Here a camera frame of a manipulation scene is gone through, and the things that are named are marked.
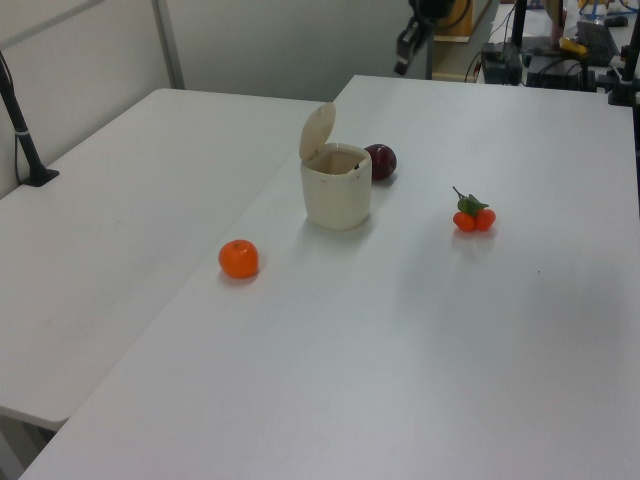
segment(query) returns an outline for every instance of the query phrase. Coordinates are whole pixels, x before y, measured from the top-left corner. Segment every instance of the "plastic fruit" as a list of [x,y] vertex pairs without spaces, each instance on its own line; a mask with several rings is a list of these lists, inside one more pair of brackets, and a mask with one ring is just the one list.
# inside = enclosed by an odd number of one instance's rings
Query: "plastic fruit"
[[496,221],[496,212],[490,208],[483,208],[476,213],[476,228],[481,232],[486,232]]
[[453,189],[458,194],[458,210],[461,212],[468,213],[472,217],[475,217],[478,211],[489,206],[486,203],[482,203],[471,194],[467,197],[462,195],[456,187],[453,187]]
[[249,240],[233,240],[218,253],[222,271],[232,278],[249,278],[258,273],[258,250]]
[[476,229],[476,219],[468,213],[457,212],[453,216],[453,223],[463,232],[473,232]]
[[489,205],[482,203],[473,195],[462,195],[456,187],[453,187],[458,194],[458,213],[453,216],[453,222],[465,232],[471,232],[476,228],[481,232],[486,232],[496,221],[496,213],[487,208]]
[[391,176],[398,166],[398,159],[394,151],[381,143],[369,145],[365,150],[371,155],[371,165],[373,167],[371,178],[373,180],[383,180]]

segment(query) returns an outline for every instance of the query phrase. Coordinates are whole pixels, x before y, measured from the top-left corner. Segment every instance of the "white container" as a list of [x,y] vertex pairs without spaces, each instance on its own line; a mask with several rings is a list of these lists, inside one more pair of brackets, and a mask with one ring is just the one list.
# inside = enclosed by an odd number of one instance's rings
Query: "white container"
[[343,143],[325,143],[336,119],[327,103],[307,119],[300,138],[300,173],[309,219],[330,230],[348,230],[367,218],[371,204],[371,156]]

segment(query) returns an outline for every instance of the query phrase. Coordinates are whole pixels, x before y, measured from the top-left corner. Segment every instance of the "bin lid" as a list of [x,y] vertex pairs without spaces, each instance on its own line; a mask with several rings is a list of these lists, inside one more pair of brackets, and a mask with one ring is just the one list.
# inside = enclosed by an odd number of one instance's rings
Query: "bin lid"
[[335,121],[336,106],[333,103],[325,103],[309,116],[300,136],[300,158],[303,161],[317,155],[329,139]]

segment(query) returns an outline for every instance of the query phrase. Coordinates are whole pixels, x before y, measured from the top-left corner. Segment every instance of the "fruit stem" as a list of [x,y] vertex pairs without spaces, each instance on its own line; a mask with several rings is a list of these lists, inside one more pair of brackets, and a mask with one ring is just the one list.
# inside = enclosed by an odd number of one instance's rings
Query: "fruit stem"
[[458,198],[459,198],[460,200],[462,200],[463,198],[467,198],[467,197],[465,197],[464,195],[462,195],[462,194],[458,191],[458,189],[457,189],[456,187],[453,187],[453,189],[454,189],[454,190],[455,190],[455,192],[458,194]]

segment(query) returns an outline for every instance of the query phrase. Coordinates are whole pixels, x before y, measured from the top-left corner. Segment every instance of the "small orange fruit cluster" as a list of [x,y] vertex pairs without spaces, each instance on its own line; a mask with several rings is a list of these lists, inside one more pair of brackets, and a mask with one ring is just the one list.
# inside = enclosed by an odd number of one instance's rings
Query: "small orange fruit cluster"
[[458,194],[459,210],[453,216],[453,223],[463,232],[473,232],[474,230],[486,232],[489,230],[493,222],[496,221],[496,213],[487,208],[489,205],[480,202],[473,195],[462,195],[456,187],[453,189]]

